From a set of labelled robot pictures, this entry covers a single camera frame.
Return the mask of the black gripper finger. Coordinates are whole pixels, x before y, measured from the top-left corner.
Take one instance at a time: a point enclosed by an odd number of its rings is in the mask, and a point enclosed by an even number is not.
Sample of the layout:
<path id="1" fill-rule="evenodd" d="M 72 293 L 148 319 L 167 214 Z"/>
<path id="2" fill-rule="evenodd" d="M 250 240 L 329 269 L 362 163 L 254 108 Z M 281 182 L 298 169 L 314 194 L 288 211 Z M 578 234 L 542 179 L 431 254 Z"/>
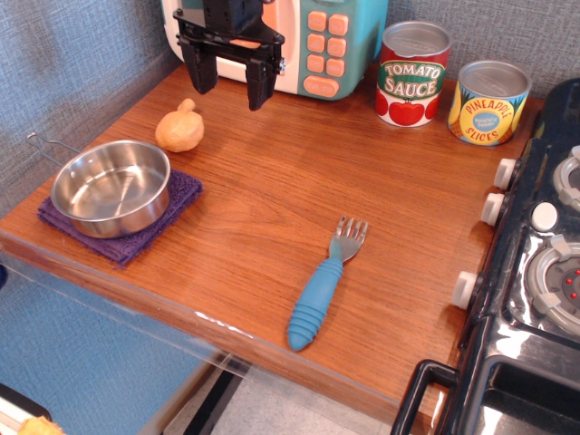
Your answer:
<path id="1" fill-rule="evenodd" d="M 181 40 L 180 46 L 194 88 L 200 94 L 211 91 L 218 82 L 216 56 L 204 43 Z"/>
<path id="2" fill-rule="evenodd" d="M 272 97 L 277 75 L 277 64 L 273 58 L 251 59 L 246 64 L 247 97 L 251 111 L 259 110 Z"/>

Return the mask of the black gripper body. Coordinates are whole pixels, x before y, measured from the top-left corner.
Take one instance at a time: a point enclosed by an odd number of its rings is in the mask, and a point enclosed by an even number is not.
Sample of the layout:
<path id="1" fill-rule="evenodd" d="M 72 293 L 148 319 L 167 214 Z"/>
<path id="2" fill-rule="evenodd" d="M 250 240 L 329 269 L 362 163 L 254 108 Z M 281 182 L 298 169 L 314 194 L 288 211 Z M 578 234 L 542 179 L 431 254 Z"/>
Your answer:
<path id="1" fill-rule="evenodd" d="M 246 65 L 251 59 L 273 58 L 278 74 L 285 70 L 285 38 L 263 20 L 264 1 L 203 1 L 173 13 L 178 41 L 205 44 L 218 58 Z"/>

